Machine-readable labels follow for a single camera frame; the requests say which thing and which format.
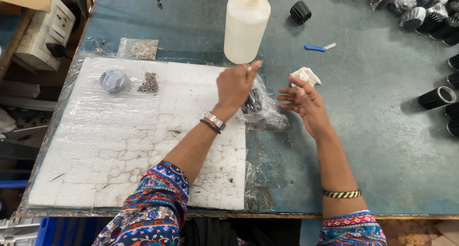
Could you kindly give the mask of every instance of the table surface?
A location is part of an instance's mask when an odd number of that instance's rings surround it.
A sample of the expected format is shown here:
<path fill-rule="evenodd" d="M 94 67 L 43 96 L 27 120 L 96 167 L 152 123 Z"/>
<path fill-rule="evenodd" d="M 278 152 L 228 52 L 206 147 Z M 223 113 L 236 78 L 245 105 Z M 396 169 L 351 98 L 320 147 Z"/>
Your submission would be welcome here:
<path fill-rule="evenodd" d="M 231 64 L 223 54 L 228 0 L 98 0 L 85 39 L 159 39 L 157 59 Z M 370 0 L 304 0 L 312 18 L 289 17 L 298 0 L 268 0 L 271 16 L 259 50 L 269 91 L 310 67 L 322 80 L 331 122 L 368 207 L 374 214 L 459 214 L 459 140 L 446 131 L 442 109 L 424 111 L 416 98 L 447 85 L 447 59 L 458 47 L 402 31 L 387 9 Z M 336 47 L 326 52 L 304 45 Z M 247 131 L 247 160 L 259 166 L 274 212 L 320 213 L 321 186 L 314 140 L 297 115 L 287 131 Z"/>

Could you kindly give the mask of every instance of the bangle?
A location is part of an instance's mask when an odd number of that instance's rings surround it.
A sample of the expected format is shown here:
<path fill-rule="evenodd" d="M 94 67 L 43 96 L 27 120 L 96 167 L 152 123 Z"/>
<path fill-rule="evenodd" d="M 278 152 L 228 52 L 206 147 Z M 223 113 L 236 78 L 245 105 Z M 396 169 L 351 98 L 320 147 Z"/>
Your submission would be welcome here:
<path fill-rule="evenodd" d="M 217 134 L 221 134 L 220 130 L 216 129 L 214 126 L 212 126 L 209 122 L 205 120 L 199 120 L 200 122 L 206 124 L 208 127 L 210 127 L 213 131 L 215 131 Z"/>
<path fill-rule="evenodd" d="M 324 196 L 337 198 L 337 199 L 350 199 L 350 198 L 357 198 L 362 195 L 361 190 L 356 191 L 349 191 L 349 192 L 331 192 L 327 190 L 323 190 Z"/>

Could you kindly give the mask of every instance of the person's right hand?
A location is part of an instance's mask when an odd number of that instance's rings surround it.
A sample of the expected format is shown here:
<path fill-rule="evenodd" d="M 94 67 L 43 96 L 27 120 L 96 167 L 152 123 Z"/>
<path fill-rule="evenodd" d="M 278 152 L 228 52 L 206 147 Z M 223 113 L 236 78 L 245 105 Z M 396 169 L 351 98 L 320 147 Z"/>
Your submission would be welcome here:
<path fill-rule="evenodd" d="M 293 76 L 289 76 L 288 80 L 298 87 L 279 88 L 279 92 L 285 95 L 280 95 L 277 99 L 290 102 L 282 104 L 281 108 L 300 114 L 307 132 L 315 139 L 322 134 L 333 131 L 322 96 L 307 82 Z"/>

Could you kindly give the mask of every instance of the colorful printed shirt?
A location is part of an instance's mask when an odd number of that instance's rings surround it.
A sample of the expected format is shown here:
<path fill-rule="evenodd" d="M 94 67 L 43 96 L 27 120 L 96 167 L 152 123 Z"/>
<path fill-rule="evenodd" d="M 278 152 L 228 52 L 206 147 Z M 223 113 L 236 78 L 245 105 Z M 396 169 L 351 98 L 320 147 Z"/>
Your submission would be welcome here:
<path fill-rule="evenodd" d="M 185 223 L 188 179 L 162 161 L 148 170 L 121 212 L 100 232 L 93 246 L 176 246 Z M 322 223 L 318 245 L 385 246 L 386 237 L 369 211 Z M 238 238 L 238 244 L 244 240 Z"/>

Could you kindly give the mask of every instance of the wristwatch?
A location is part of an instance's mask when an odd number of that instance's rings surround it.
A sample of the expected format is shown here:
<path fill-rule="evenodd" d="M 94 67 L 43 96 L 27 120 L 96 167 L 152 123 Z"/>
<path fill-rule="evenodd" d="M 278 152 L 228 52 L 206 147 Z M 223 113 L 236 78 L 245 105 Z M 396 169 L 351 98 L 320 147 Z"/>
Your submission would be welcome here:
<path fill-rule="evenodd" d="M 219 120 L 214 114 L 210 113 L 210 111 L 204 113 L 204 114 L 201 116 L 201 119 L 202 119 L 202 120 L 203 120 L 204 118 L 206 118 L 206 119 L 212 121 L 212 122 L 215 124 L 215 126 L 217 126 L 217 128 L 219 128 L 220 130 L 225 129 L 225 127 L 226 127 L 226 124 L 225 124 L 223 121 Z"/>

